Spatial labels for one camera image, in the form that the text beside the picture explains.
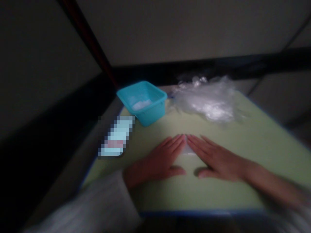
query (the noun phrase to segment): light green table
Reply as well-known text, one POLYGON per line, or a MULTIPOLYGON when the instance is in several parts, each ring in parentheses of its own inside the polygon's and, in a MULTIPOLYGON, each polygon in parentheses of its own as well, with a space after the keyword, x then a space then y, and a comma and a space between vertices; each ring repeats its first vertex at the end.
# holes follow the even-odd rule
MULTIPOLYGON (((136 121, 126 153, 122 158, 94 162, 83 186, 98 177, 125 168, 146 156, 168 136, 181 133, 206 135, 232 152, 256 161, 272 172, 303 185, 311 185, 311 153, 255 104, 236 92, 238 108, 249 116, 242 123, 226 126, 208 122, 198 115, 172 111, 148 127, 136 121)), ((122 116, 129 116, 123 109, 122 116)), ((196 155, 180 155, 176 165, 186 176, 147 183, 132 193, 140 212, 225 211, 264 209, 262 199, 249 185, 214 178, 199 180, 194 170, 205 166, 196 155)))

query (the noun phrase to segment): crumpled plastic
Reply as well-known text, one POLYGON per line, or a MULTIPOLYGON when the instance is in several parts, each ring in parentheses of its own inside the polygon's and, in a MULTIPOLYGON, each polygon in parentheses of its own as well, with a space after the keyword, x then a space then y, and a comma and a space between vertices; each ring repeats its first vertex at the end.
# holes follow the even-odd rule
POLYGON ((173 106, 186 113, 203 114, 212 122, 226 123, 237 118, 234 92, 234 84, 228 76, 210 81, 195 76, 192 83, 181 81, 173 89, 173 106))

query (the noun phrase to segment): person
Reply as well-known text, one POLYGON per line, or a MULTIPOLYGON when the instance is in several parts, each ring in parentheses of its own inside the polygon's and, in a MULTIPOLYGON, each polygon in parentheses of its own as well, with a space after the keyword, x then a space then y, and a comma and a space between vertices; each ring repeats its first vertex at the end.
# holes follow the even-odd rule
POLYGON ((124 171, 93 182, 83 193, 60 207, 41 224, 25 232, 132 232, 142 223, 129 191, 149 181, 185 175, 173 166, 186 143, 208 165, 198 178, 213 177, 244 181, 292 211, 283 232, 311 232, 310 198, 296 185, 269 172, 261 165, 242 158, 205 136, 168 137, 145 158, 124 171))

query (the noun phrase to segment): blue plastic basket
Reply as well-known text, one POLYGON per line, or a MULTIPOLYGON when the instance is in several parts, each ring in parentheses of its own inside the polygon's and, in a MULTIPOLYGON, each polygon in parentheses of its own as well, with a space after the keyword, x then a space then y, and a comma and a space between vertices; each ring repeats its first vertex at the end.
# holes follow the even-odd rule
POLYGON ((148 126, 165 115, 167 94, 147 81, 125 87, 117 92, 117 96, 143 126, 148 126))

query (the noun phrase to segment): sleeve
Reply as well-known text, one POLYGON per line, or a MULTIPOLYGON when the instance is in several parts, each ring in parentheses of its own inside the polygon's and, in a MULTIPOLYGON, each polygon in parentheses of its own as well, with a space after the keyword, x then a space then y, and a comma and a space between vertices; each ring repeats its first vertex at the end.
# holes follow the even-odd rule
POLYGON ((305 205, 297 210, 279 209, 272 215, 276 227, 281 233, 311 232, 311 189, 301 188, 306 194, 305 205))
POLYGON ((141 221, 122 171, 117 171, 92 183, 75 200, 25 233, 131 232, 141 221))

